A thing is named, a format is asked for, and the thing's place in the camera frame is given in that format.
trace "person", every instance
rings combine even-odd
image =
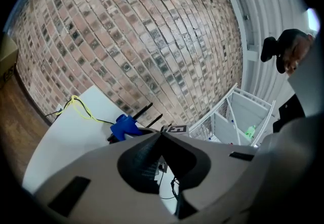
[[[278,40],[272,36],[264,40],[261,61],[266,62],[276,56],[278,72],[286,72],[291,76],[308,53],[313,42],[314,37],[310,34],[299,29],[286,29]]]

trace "brick wall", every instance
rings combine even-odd
[[[241,82],[229,0],[27,0],[9,32],[44,114],[96,85],[131,115],[153,102],[143,125],[193,124]]]

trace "wooden floor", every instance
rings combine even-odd
[[[20,183],[48,128],[13,76],[0,90],[0,138],[9,165]]]

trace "cardboard box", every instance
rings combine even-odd
[[[6,33],[3,33],[0,47],[0,88],[14,74],[17,55],[16,43]]]

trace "yellow cable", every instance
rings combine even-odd
[[[66,106],[60,111],[60,112],[58,112],[58,113],[56,113],[56,115],[60,115],[60,114],[62,114],[62,112],[64,112],[64,110],[67,108],[67,107],[69,107],[70,106],[70,104],[72,104],[73,105],[73,108],[76,110],[76,112],[82,117],[82,118],[84,118],[84,119],[86,119],[86,120],[90,120],[90,119],[94,119],[95,121],[97,121],[97,122],[105,122],[105,121],[101,121],[101,120],[97,120],[93,115],[92,115],[92,113],[91,113],[91,111],[89,110],[89,108],[84,104],[84,102],[83,101],[81,101],[81,99],[79,98],[79,97],[77,97],[76,95],[72,95],[71,96],[71,100],[66,104]],[[88,115],[90,115],[89,117],[86,117],[86,116],[84,116],[77,108],[76,108],[76,106],[75,106],[75,104],[78,104],[80,107],[82,107],[83,109],[85,109],[86,110],[86,112],[88,113]]]

